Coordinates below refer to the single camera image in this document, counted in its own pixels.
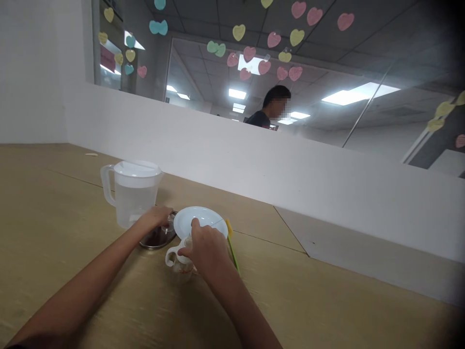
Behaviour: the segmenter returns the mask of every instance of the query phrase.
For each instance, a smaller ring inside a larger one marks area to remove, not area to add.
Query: pink heart sticker
[[[297,81],[299,77],[302,75],[302,71],[302,67],[293,67],[289,69],[289,79],[291,79],[292,81]]]
[[[260,61],[260,63],[258,63],[258,72],[260,73],[260,75],[264,75],[268,73],[268,70],[270,70],[270,68],[271,68],[270,61],[268,62]]]
[[[273,48],[277,46],[281,42],[281,35],[276,34],[275,32],[271,32],[268,35],[268,47]]]
[[[246,62],[254,58],[256,53],[257,53],[257,50],[255,48],[251,48],[250,46],[247,46],[244,49],[244,59],[246,60]]]
[[[312,7],[307,14],[307,23],[310,26],[315,25],[320,21],[321,17],[323,17],[323,10]]]
[[[465,135],[460,135],[455,140],[455,147],[462,148],[463,146],[465,146]]]
[[[354,22],[355,15],[354,14],[342,14],[339,16],[338,19],[338,27],[341,32],[349,28],[352,23]]]
[[[137,68],[137,74],[139,74],[141,78],[144,78],[147,75],[147,67],[143,65]]]
[[[236,54],[234,52],[231,52],[229,54],[229,57],[228,57],[228,62],[227,62],[227,65],[229,67],[232,67],[232,66],[236,66],[239,64],[239,57],[236,56]]]
[[[291,7],[292,15],[297,19],[304,14],[306,8],[307,4],[305,2],[296,1]]]
[[[284,69],[283,67],[279,67],[277,71],[277,76],[279,81],[283,81],[285,78],[287,78],[287,70]]]

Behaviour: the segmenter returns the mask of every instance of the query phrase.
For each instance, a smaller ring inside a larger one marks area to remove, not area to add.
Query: black shirt
[[[249,125],[270,128],[270,119],[263,111],[257,111],[245,122]]]

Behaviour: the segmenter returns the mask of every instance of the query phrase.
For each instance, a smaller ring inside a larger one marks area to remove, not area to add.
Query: dark hair
[[[291,91],[289,91],[286,86],[276,85],[266,94],[265,100],[263,101],[263,108],[267,107],[273,99],[283,98],[291,98]]]

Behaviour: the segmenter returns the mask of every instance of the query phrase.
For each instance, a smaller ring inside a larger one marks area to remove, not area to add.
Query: hand
[[[199,220],[194,218],[192,226],[192,248],[178,250],[178,255],[192,260],[195,267],[209,284],[234,265],[229,258],[228,246],[224,235],[209,225],[200,227]]]

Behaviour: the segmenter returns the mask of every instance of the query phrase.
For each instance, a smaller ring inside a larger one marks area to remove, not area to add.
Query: yellow heart sticker
[[[124,60],[124,57],[122,53],[115,54],[115,62],[117,65],[123,65],[123,60]]]
[[[102,45],[106,44],[107,43],[107,40],[108,40],[108,35],[107,33],[104,33],[104,32],[99,32],[98,33],[98,41],[100,41],[100,43]]]
[[[430,132],[435,132],[435,131],[438,131],[442,126],[444,126],[444,119],[441,119],[441,120],[432,119],[428,121],[427,129]]]
[[[111,23],[113,18],[115,17],[115,12],[110,7],[110,8],[105,9],[105,11],[103,12],[103,15],[105,16],[107,21]]]
[[[272,2],[273,2],[273,0],[262,0],[262,6],[264,8],[268,8],[268,7],[270,7]]]
[[[294,29],[291,32],[291,45],[292,46],[297,46],[300,44],[300,42],[304,39],[305,32],[304,31],[299,31],[297,29]]]
[[[288,63],[291,61],[292,54],[290,52],[281,52],[278,58],[281,62]]]
[[[234,36],[234,39],[236,39],[236,41],[241,41],[245,33],[246,33],[246,27],[244,24],[241,24],[240,26],[235,26],[232,29],[232,35]]]
[[[126,50],[126,58],[128,61],[132,62],[136,57],[136,52],[134,50]]]
[[[451,111],[453,111],[455,106],[450,104],[449,102],[442,102],[436,108],[436,113],[434,113],[434,118],[437,119],[438,117],[448,115]]]

